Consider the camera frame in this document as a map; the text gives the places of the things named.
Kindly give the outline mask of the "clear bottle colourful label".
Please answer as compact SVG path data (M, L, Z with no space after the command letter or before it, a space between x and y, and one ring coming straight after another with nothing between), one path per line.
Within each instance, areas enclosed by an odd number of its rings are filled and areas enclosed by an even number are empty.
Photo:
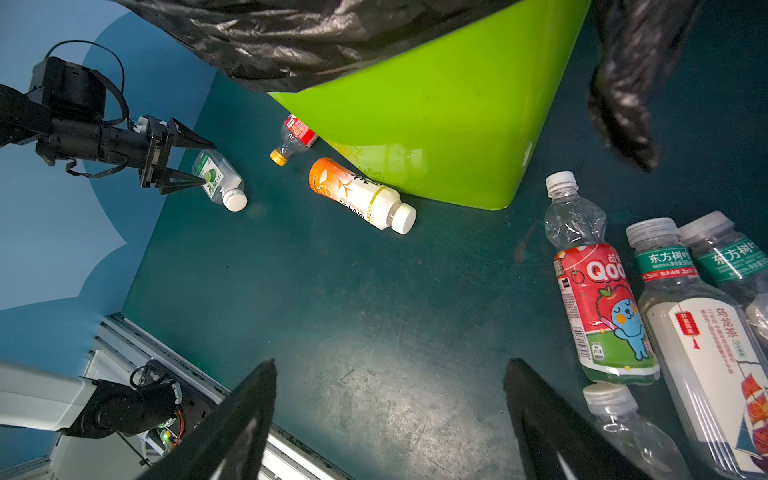
M744 311L762 347L767 346L767 254L720 211L679 228L683 245L716 286Z

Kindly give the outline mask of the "white bottle pink label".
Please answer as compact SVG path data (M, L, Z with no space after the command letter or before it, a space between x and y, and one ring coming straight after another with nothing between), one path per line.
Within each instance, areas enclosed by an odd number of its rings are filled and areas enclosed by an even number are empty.
M742 310L701 279L672 219L626 235L644 282L638 308L689 442L726 478L766 478L767 359Z

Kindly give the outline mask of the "clear lime juice bottle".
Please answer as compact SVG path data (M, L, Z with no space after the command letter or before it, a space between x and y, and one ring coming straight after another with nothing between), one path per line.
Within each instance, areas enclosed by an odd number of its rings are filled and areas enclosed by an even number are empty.
M244 180L220 152L201 150L192 173L204 181L202 188L212 202L230 212L240 212L247 206Z

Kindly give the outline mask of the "clear bottle red label yellow cap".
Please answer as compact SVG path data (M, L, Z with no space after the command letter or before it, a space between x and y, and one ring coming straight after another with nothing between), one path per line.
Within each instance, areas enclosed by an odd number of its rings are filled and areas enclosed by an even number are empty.
M270 154L279 166L285 166L292 156L308 151L318 139L318 135L293 114L283 122L281 134L280 146Z

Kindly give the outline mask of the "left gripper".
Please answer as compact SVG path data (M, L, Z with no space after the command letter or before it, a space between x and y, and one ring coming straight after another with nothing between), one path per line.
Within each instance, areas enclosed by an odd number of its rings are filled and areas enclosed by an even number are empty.
M134 125L134 131L143 134L148 140L147 153L139 168L141 187L154 186L161 195L169 195L189 188L202 187L207 183L199 176L167 169L167 163L173 147L216 150L215 143L198 135L173 117L162 121L151 115L142 116Z

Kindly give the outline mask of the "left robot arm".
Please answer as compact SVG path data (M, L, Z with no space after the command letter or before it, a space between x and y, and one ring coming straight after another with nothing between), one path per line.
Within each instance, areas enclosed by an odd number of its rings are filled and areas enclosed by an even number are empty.
M202 178L169 167L170 154L175 147L216 145L175 118L134 121L125 83L54 56L64 44L52 46L34 67L28 92L1 87L1 145L33 142L46 164L64 161L72 176L100 179L134 169L142 188L162 195L202 186Z

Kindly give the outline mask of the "orange juice bottle back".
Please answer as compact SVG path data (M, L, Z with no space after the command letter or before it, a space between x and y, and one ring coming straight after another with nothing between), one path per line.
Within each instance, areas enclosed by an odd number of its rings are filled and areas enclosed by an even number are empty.
M310 188L351 210L379 230L405 235L413 227L417 211L393 188L354 173L330 158L311 167Z

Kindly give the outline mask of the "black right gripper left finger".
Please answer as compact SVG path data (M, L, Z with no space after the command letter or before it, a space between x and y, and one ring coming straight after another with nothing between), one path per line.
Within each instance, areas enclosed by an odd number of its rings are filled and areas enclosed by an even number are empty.
M271 429L277 369L261 362L143 479L256 479Z

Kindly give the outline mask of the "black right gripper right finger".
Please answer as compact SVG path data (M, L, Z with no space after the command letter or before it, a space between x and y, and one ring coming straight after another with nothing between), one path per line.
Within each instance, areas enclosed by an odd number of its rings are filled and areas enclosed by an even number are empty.
M646 479L524 360L503 389L527 479Z

